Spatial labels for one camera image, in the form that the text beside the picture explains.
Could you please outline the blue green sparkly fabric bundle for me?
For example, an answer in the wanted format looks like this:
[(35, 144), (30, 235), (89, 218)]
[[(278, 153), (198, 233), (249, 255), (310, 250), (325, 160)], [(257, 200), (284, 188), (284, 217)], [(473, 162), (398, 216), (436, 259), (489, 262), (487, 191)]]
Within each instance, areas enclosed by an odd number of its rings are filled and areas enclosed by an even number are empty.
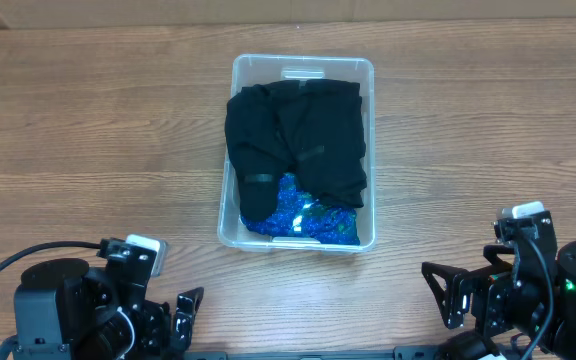
[(302, 190), (292, 173), (279, 181), (277, 208), (262, 221), (241, 216), (252, 232), (271, 237), (312, 238), (327, 245), (358, 246), (357, 212), (353, 208), (328, 206)]

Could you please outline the small black garment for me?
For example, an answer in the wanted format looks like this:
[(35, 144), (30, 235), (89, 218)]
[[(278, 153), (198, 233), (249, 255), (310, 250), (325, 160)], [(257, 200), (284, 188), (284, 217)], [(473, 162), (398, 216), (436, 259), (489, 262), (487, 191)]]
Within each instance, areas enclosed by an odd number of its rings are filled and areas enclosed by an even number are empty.
[(241, 215), (264, 221), (277, 209), (279, 180), (292, 164), (268, 87), (244, 87), (228, 101), (225, 137), (237, 177)]

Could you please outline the black taped garment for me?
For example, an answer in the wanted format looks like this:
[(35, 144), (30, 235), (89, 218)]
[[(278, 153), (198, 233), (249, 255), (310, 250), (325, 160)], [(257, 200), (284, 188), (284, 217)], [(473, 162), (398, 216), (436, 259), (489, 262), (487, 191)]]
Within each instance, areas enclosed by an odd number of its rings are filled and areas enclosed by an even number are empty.
[(299, 185), (325, 205), (363, 207), (362, 96), (272, 97), (272, 104)]

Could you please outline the black ribbed garment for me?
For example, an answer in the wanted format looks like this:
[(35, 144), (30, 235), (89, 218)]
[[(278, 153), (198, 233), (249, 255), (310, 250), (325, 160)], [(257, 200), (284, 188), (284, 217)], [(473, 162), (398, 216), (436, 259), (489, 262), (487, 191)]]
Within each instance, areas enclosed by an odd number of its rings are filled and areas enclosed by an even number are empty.
[(282, 80), (265, 84), (263, 88), (273, 98), (281, 99), (324, 95), (360, 96), (359, 83), (333, 79)]

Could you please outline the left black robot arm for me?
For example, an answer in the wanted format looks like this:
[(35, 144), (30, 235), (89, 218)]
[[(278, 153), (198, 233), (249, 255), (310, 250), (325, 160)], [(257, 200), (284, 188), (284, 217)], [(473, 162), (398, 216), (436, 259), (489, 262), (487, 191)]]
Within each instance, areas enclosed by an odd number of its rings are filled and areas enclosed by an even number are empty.
[(149, 301), (166, 242), (131, 234), (94, 248), (104, 267), (60, 258), (22, 273), (13, 299), (16, 332), (0, 345), (0, 360), (182, 358), (203, 288), (178, 294), (174, 306)]

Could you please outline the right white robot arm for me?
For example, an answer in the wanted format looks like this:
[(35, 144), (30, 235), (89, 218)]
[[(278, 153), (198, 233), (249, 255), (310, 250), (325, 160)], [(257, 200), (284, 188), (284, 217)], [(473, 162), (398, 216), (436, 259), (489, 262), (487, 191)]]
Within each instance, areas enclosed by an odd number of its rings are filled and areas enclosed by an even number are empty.
[(576, 240), (558, 246), (551, 213), (533, 202), (505, 208), (493, 224), (488, 266), (469, 271), (425, 262), (422, 275), (444, 325), (473, 330), (437, 347), (437, 359), (530, 359), (535, 350), (576, 359)]

